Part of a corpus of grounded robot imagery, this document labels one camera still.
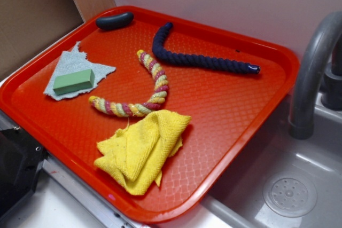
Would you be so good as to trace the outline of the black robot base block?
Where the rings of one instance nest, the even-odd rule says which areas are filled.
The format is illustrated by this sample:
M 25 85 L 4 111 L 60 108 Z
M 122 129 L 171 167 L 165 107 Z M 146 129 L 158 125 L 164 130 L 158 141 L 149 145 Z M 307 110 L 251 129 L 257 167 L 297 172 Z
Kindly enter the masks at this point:
M 36 190 L 45 148 L 22 128 L 1 131 L 1 221 Z

